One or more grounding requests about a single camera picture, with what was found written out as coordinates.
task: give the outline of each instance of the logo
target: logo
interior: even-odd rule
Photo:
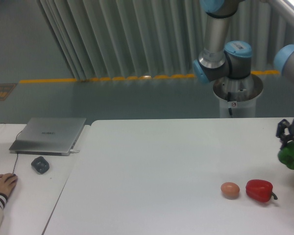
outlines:
[[[55,135],[55,132],[42,132],[43,135]]]

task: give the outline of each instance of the human hand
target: human hand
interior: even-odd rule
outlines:
[[[18,177],[12,173],[0,175],[0,193],[9,197],[17,183],[17,179]]]

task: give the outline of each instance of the egg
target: egg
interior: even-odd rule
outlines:
[[[240,187],[232,182],[226,182],[221,185],[221,191],[227,198],[237,198],[240,194]]]

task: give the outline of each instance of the laptop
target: laptop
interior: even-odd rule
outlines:
[[[10,147],[11,153],[68,156],[85,118],[32,118]]]

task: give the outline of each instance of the wall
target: wall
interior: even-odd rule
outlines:
[[[71,78],[35,0],[0,0],[0,83]]]

